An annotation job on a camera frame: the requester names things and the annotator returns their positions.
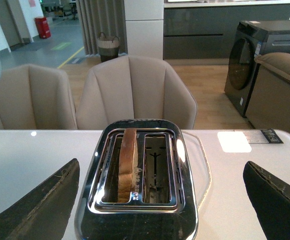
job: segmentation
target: yellow floor line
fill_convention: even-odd
[[[63,65],[65,65],[67,62],[69,62],[75,55],[77,55],[84,47],[76,51],[74,54],[72,54],[66,61],[64,61],[61,65],[59,65],[57,68],[60,69]]]

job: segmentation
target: table surface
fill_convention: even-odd
[[[196,239],[266,239],[243,182],[253,161],[290,184],[290,134],[277,130],[283,144],[249,138],[245,152],[224,152],[220,133],[230,130],[183,130],[199,208]],[[75,238],[74,217],[88,167],[101,131],[0,130],[0,213],[73,158],[80,163],[76,201],[63,239]],[[258,130],[246,130],[253,136]],[[209,186],[208,167],[211,174]]]

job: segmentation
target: doorway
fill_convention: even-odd
[[[11,50],[23,45],[7,0],[0,0],[0,25]]]

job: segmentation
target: kitchen counter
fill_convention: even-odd
[[[290,20],[290,0],[166,1],[164,59],[183,64],[192,60],[227,64],[240,21]]]
[[[251,5],[279,5],[290,4],[290,0],[198,0],[187,2],[166,2],[165,9],[169,8],[200,8],[225,6],[251,6]]]

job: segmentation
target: dark gray cabinet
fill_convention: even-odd
[[[290,4],[165,8],[164,59],[227,59],[239,21],[289,17]]]

